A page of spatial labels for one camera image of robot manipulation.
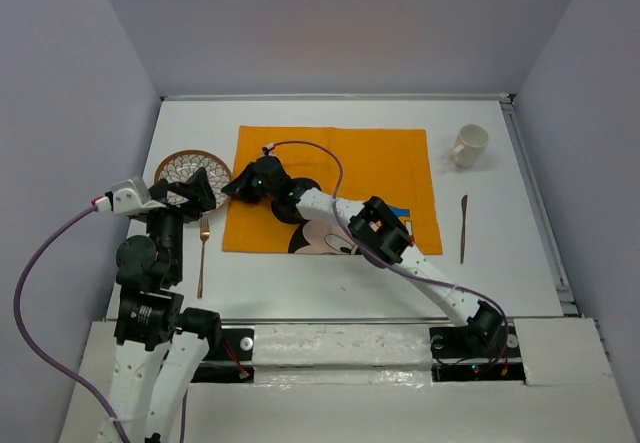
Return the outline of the patterned ceramic plate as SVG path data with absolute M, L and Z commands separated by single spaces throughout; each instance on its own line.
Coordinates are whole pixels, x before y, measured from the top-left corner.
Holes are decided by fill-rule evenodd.
M 216 155 L 204 150 L 188 149 L 165 157 L 156 168 L 154 182 L 166 180 L 168 183 L 185 183 L 200 168 L 204 168 L 215 196 L 215 211 L 222 209 L 228 196 L 222 188 L 231 181 L 231 171 Z

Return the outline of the orange cartoon cloth placemat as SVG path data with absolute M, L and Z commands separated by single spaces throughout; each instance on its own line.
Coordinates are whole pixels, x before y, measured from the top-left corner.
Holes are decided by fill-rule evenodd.
M 291 177 L 315 181 L 325 193 L 350 200 L 378 196 L 407 226 L 426 255 L 443 252 L 431 178 L 427 134 L 408 129 L 243 126 L 234 171 L 240 173 L 276 143 L 275 156 Z M 234 200 L 227 211 L 222 248 L 238 253 L 355 255 L 352 240 L 336 225 L 289 225 L 267 201 Z

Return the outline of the white ceramic mug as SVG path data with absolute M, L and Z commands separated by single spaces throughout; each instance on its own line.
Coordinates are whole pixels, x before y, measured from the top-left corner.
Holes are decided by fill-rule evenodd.
M 452 148 L 452 160 L 461 168 L 471 168 L 479 160 L 489 143 L 485 128 L 476 124 L 462 127 Z

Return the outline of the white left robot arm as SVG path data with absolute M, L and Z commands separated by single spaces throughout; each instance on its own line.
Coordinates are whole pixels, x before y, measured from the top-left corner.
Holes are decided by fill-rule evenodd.
M 215 209 L 214 192 L 198 168 L 184 182 L 125 180 L 93 203 L 145 225 L 116 252 L 115 363 L 96 439 L 163 442 L 199 363 L 221 346 L 219 315 L 183 308 L 172 290 L 183 279 L 183 228 Z

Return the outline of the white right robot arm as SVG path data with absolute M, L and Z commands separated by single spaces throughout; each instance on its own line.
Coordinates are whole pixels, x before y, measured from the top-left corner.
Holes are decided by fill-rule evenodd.
M 280 160 L 262 156 L 223 187 L 227 196 L 245 203 L 271 202 L 282 222 L 329 223 L 341 227 L 362 256 L 412 283 L 459 329 L 462 347 L 472 357 L 506 353 L 502 333 L 507 319 L 491 298 L 447 281 L 411 241 L 408 229 L 379 197 L 355 201 L 323 192 L 309 178 L 289 176 Z

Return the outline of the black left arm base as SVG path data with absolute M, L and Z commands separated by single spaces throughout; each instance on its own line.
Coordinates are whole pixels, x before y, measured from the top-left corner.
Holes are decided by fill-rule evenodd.
M 222 339 L 199 364 L 191 382 L 247 384 L 254 380 L 253 327 L 223 326 Z

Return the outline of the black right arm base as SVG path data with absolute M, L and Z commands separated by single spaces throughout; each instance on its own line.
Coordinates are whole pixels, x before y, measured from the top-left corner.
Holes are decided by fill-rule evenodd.
M 500 330 L 488 350 L 473 353 L 464 342 L 461 327 L 431 327 L 431 375 L 434 383 L 526 380 L 515 326 Z

